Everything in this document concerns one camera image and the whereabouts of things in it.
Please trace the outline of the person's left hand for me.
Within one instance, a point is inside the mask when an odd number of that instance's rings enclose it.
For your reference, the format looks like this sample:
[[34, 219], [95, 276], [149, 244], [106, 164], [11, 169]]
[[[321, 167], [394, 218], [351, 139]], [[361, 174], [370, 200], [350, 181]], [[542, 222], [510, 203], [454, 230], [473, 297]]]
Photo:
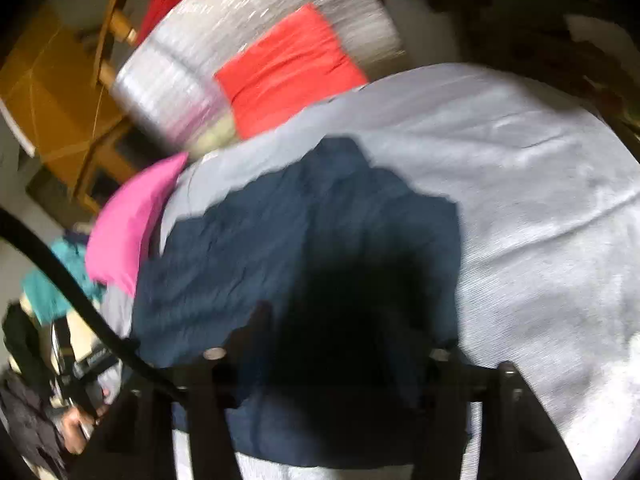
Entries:
[[60, 431], [67, 452], [79, 455], [84, 452], [90, 434], [108, 410], [106, 404], [96, 410], [96, 417], [85, 413], [79, 406], [73, 405], [66, 410], [60, 420]]

